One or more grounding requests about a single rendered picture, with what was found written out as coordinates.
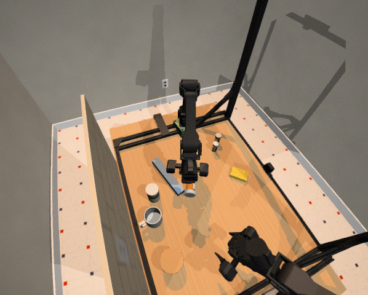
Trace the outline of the yellow sponge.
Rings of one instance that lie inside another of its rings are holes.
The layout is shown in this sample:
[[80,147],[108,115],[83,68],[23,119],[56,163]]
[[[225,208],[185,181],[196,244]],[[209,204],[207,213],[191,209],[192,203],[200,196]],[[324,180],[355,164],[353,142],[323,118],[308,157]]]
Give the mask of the yellow sponge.
[[247,181],[247,177],[248,177],[249,172],[242,170],[240,168],[237,167],[232,167],[231,173],[230,173],[230,177],[240,180],[242,182],[246,182]]

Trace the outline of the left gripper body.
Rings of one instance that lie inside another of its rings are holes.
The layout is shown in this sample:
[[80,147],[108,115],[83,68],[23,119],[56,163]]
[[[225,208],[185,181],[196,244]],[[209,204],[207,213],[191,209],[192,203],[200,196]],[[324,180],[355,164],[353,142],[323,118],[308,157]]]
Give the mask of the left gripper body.
[[[244,231],[244,236],[245,236],[247,241],[249,241],[252,238],[259,237],[257,231],[252,226],[247,226],[247,228]],[[238,265],[239,262],[242,265],[244,265],[244,266],[252,269],[252,271],[254,271],[254,263],[252,262],[250,256],[249,256],[249,259],[247,261],[241,261],[239,259],[233,259],[231,261],[231,263],[229,263],[228,261],[224,261],[222,263],[222,265],[220,266],[218,271],[223,275],[223,277],[227,281],[233,281],[236,274],[238,273],[235,268],[236,268],[236,266]]]

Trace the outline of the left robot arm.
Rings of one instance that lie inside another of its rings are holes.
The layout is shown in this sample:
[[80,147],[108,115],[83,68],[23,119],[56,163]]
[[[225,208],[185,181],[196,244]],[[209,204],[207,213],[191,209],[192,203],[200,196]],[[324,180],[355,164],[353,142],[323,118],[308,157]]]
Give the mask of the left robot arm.
[[[307,272],[282,253],[272,255],[262,238],[255,237],[247,241],[242,235],[234,234],[228,242],[228,249],[233,259],[247,261],[250,256],[254,271],[269,280],[278,290],[276,295],[336,295],[315,283]],[[280,269],[282,261],[285,263]]]

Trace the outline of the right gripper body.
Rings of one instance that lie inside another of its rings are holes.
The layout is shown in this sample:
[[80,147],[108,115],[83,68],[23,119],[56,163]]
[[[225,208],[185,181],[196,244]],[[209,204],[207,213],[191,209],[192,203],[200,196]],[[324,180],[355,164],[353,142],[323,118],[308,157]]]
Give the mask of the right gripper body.
[[[181,173],[182,163],[176,163],[176,160],[168,160],[167,161],[167,173],[175,173],[175,169],[179,168],[179,173]],[[200,163],[200,167],[197,167],[197,171],[200,176],[207,177],[209,173],[209,165],[207,163]]]

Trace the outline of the grey mug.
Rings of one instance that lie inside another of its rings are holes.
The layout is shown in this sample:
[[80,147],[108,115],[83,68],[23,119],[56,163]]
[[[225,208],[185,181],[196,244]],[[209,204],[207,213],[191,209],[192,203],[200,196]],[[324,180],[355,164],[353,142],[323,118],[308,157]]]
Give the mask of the grey mug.
[[[143,228],[146,225],[148,225],[151,228],[157,228],[162,223],[162,219],[161,219],[162,217],[161,216],[162,216],[162,214],[161,214],[161,211],[160,211],[159,208],[157,208],[155,206],[149,207],[145,211],[145,213],[144,213],[144,220],[139,223],[139,226],[141,228]],[[148,224],[146,223],[146,221],[147,221]]]

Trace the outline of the grey cylindrical container with tan lid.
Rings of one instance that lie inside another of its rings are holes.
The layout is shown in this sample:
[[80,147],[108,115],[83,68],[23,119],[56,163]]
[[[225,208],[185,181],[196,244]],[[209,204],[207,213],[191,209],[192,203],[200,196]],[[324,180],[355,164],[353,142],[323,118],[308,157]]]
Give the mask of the grey cylindrical container with tan lid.
[[176,248],[168,248],[161,254],[160,265],[166,273],[175,274],[183,266],[183,255]]

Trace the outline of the grey pill bottle cap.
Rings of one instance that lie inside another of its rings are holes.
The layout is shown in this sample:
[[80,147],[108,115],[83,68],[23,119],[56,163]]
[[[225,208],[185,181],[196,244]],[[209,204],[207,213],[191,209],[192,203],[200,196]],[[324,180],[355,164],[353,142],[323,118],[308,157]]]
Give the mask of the grey pill bottle cap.
[[192,189],[185,190],[185,196],[186,197],[195,197],[195,195],[196,195],[196,191],[194,191]]

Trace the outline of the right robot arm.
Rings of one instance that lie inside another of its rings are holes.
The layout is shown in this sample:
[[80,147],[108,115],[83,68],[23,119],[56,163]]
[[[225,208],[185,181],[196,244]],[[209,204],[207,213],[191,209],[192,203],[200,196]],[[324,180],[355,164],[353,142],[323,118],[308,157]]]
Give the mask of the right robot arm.
[[[183,105],[178,109],[179,127],[185,127],[182,140],[180,140],[180,160],[183,161],[181,168],[183,184],[191,184],[198,181],[196,160],[200,160],[200,155],[202,155],[202,143],[196,131],[196,102],[201,88],[200,83],[197,81],[182,79],[179,85],[180,95],[184,101]],[[198,155],[196,154],[197,151]]]

